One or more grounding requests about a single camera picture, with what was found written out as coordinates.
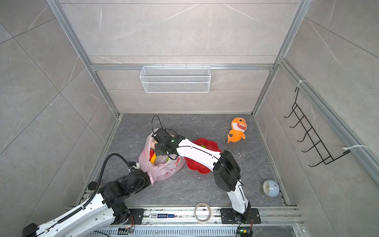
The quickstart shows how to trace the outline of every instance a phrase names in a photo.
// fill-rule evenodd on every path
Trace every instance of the stuffed animal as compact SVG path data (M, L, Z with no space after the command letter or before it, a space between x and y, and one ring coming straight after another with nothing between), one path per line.
M229 136L228 134L228 143L231 142L238 142L241 140L241 138L245 139L244 132L247 129L246 121L243 118L235 118L232 121L232 129L230 130L229 134L232 136Z

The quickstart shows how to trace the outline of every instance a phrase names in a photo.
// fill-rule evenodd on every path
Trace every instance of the black knob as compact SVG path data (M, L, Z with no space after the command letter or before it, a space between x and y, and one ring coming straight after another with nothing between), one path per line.
M92 181L91 183L88 184L87 188L91 191L95 190L97 182Z

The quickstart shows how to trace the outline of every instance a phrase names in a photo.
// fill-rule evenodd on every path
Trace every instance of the robotic arm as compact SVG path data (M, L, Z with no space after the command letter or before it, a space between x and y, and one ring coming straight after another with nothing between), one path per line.
M155 144L157 156L181 155L212 170L216 185L227 192L232 202L235 219L246 222L250 203L242 190L241 169L230 152L208 150L178 134L172 137L164 128L154 132L153 138L158 142ZM127 176L109 182L97 190L106 162L113 155L119 156L126 162L130 172ZM40 226L34 223L26 226L22 231L22 237L82 237L108 224L124 224L130 217L130 212L124 203L125 198L150 185L147 173L136 169L131 163L119 154L110 154L104 161L94 193L86 202Z

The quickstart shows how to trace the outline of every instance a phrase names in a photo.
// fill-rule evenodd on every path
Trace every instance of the white wire basket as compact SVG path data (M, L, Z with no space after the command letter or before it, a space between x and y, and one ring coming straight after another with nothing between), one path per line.
M145 66L140 79L146 93L209 92L209 66Z

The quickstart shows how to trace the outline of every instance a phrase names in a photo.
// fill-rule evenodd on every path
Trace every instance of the clock face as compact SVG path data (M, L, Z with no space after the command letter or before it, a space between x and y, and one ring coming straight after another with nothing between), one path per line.
M269 191L270 191L270 183L267 182L267 181L265 181L265 182L263 183L263 192L264 192L265 194L267 194Z

